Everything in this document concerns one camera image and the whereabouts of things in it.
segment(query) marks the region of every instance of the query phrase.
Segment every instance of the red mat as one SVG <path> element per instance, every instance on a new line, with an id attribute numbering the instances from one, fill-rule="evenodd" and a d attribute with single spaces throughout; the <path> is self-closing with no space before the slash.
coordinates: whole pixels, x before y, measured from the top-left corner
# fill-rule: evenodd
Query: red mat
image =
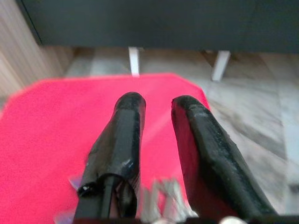
<path id="1" fill-rule="evenodd" d="M 171 122 L 171 101 L 191 95 L 208 107 L 203 91 L 173 74 L 46 80 L 8 101 L 0 120 L 0 223 L 53 223 L 77 205 L 68 178 L 84 162 L 116 100 L 136 91 L 146 100 L 141 183 L 182 171 Z"/>

